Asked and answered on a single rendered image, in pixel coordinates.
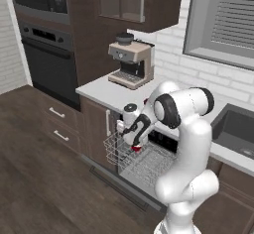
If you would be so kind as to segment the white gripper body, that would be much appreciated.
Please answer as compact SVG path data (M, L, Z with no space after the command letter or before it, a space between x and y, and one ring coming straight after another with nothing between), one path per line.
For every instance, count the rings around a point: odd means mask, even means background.
M135 138L135 136L132 135L131 133L125 134L125 135L123 136L124 141L125 141L129 146L132 146L132 147L143 147L143 146L147 143L147 139L146 139L146 138L140 140L140 141L137 142L137 143L134 142L134 138Z

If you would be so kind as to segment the brown base cupboard door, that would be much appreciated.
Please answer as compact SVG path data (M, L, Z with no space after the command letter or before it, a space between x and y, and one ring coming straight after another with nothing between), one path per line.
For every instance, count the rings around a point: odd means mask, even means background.
M87 146L85 154L105 168L114 172L117 171L115 165L108 162L104 140L106 135L106 108L102 105L81 96L81 112L84 119L84 139ZM110 131L114 132L114 116L110 114Z

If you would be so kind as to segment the dishwasher door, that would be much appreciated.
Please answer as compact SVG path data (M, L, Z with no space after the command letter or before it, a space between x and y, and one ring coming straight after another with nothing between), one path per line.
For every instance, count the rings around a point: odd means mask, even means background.
M92 174L123 195L141 210L146 211L148 207L153 207L162 213L167 211L167 207L164 204L126 180L124 177L121 177L114 171L103 167L95 161L92 161L91 165L92 168L90 169L90 172Z

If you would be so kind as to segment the brown drawer front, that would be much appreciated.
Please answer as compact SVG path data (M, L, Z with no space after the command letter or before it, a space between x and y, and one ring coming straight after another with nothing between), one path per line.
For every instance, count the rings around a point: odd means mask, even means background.
M76 132L71 130L71 128L49 117L44 118L43 126L44 126L44 130L46 134L49 137L58 141L59 143L62 143L63 145L71 149L72 151L79 153L79 148L80 148L79 136ZM69 137L69 141L66 142L62 138L55 135L54 134L55 130L58 130L63 136Z
M76 111L69 106L53 99L52 97L46 95L46 94L41 94L39 96L39 103L40 107L43 111L43 114L46 117L52 118L55 121L59 121L63 125L68 126L73 130L74 132L78 132L78 123L77 123L77 117L76 117ZM50 107L54 107L56 111L59 113L64 113L65 117L61 118L57 116L56 114L52 113L49 111Z

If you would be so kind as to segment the beige coffee machine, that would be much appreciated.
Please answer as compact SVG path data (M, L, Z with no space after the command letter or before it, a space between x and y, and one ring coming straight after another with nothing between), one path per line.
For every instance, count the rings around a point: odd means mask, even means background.
M135 40L130 33L116 35L108 53L120 63L120 68L108 75L108 80L135 90L154 79L154 44Z

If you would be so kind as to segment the dark grey sink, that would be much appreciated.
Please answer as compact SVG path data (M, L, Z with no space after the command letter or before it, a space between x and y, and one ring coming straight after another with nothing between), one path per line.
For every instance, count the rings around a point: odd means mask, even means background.
M226 104L211 127L214 143L254 160L254 111Z

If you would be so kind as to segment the brown sink cupboard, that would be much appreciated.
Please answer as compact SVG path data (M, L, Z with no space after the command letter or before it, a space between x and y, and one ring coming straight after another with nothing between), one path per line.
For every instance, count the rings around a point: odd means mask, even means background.
M214 158L207 168L219 179L219 192L195 213L202 234L254 234L254 177Z

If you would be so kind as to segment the window with grey blinds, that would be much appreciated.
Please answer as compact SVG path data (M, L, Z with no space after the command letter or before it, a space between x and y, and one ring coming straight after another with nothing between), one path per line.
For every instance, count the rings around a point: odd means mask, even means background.
M254 71L254 0L190 0L184 54Z

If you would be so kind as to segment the black wall oven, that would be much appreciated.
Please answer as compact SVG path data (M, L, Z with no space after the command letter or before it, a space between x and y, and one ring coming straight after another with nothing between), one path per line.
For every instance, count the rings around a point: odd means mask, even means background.
M71 35L21 20L18 25L33 85L79 111Z

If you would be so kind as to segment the brown wall cupboard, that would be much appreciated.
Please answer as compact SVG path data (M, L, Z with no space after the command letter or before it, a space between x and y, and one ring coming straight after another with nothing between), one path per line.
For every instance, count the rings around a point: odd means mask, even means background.
M68 0L71 25L110 26L153 33L179 22L181 0L145 0L145 21L137 23L99 15L99 0Z

